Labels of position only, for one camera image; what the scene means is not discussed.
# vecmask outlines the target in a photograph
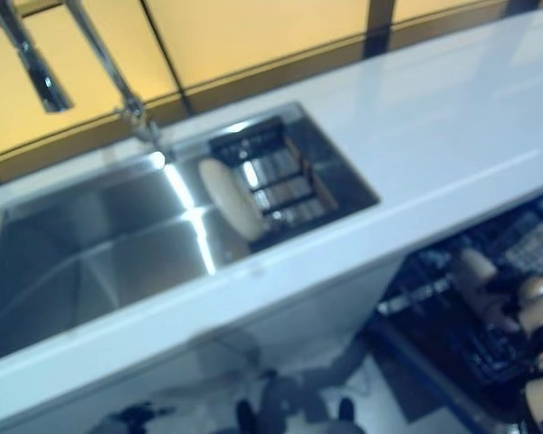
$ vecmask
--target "faucet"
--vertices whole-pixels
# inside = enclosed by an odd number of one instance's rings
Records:
[[[147,113],[141,99],[125,81],[109,50],[92,25],[92,21],[84,10],[81,0],[63,1],[90,47],[99,58],[103,68],[120,92],[123,107],[116,109],[116,113],[130,124],[136,137],[145,142],[150,142],[156,150],[159,150],[159,128],[157,123]],[[14,9],[12,0],[0,0],[0,25],[4,28],[10,42],[17,50],[44,109],[47,112],[60,112],[70,109],[72,107],[71,100],[44,57],[34,46],[22,20]]]

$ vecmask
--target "sink basin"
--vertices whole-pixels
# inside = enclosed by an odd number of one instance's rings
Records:
[[[199,170],[206,158],[252,197],[265,228],[257,240],[214,201]],[[0,357],[376,203],[290,104],[8,204]]]

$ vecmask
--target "white countertop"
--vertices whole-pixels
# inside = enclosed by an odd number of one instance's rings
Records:
[[[543,190],[543,11],[274,90],[165,134],[190,137],[294,100],[382,202],[0,359],[0,421]],[[0,187],[0,205],[137,152],[131,139],[42,170]]]

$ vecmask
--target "metal rack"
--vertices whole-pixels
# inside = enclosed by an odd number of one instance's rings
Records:
[[[471,247],[499,269],[495,292],[543,274],[543,196],[409,256],[378,305],[398,334],[488,414],[513,422],[530,376],[531,348],[519,332],[484,324],[453,287],[454,255]]]

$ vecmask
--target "white cabinet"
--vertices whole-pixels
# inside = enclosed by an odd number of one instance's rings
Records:
[[[302,297],[196,338],[161,360],[75,392],[0,434],[84,434],[106,415],[153,396],[200,401],[264,369],[281,368],[326,339],[344,341],[363,324],[402,259],[389,260],[305,291]]]

